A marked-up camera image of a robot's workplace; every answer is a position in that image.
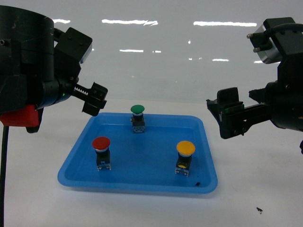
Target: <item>red gripper part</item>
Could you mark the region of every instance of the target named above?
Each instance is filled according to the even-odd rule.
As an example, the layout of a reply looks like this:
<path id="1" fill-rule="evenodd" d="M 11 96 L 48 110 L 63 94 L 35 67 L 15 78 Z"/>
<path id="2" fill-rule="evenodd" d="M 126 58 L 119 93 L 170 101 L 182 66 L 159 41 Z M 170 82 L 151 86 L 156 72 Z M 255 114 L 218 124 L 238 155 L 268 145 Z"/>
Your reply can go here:
<path id="1" fill-rule="evenodd" d="M 26 105 L 23 110 L 3 113 L 0 121 L 4 126 L 35 127 L 39 125 L 38 111 L 35 105 Z"/>

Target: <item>plastic tray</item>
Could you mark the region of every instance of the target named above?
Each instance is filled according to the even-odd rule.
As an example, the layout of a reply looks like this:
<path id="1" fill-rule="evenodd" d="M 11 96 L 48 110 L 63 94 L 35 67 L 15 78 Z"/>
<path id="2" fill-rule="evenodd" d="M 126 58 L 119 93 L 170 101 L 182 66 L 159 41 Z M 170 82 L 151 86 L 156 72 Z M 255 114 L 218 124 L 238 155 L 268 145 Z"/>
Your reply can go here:
<path id="1" fill-rule="evenodd" d="M 65 186 L 139 191 L 210 193 L 217 176 L 203 123 L 193 116 L 144 114 L 145 132 L 133 133 L 130 113 L 92 117 L 58 173 Z M 111 170 L 97 170 L 91 146 L 99 136 L 111 140 Z M 195 153 L 189 175 L 175 174 L 176 145 L 188 140 Z"/>

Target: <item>dark speck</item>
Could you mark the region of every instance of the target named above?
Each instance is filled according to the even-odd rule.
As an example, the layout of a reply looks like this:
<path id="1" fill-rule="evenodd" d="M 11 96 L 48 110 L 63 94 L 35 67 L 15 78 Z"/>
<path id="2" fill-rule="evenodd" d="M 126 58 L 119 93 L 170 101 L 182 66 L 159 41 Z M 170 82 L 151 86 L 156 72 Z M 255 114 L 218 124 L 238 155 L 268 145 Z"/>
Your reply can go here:
<path id="1" fill-rule="evenodd" d="M 259 207 L 257 207 L 257 210 L 260 212 L 260 214 L 262 214 L 263 210 L 260 209 Z"/>

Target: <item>screw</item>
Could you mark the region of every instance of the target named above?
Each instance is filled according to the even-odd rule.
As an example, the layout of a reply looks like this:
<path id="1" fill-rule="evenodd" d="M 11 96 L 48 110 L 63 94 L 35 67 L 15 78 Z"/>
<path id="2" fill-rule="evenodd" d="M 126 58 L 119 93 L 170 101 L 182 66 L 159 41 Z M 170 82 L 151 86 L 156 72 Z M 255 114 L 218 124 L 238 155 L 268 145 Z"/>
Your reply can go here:
<path id="1" fill-rule="evenodd" d="M 253 36 L 254 36 L 254 34 L 250 33 L 250 34 L 247 34 L 246 38 L 251 39 Z"/>
<path id="2" fill-rule="evenodd" d="M 258 52 L 260 52 L 260 51 L 261 51 L 261 48 L 260 48 L 260 47 L 254 48 L 254 53 L 258 53 Z"/>

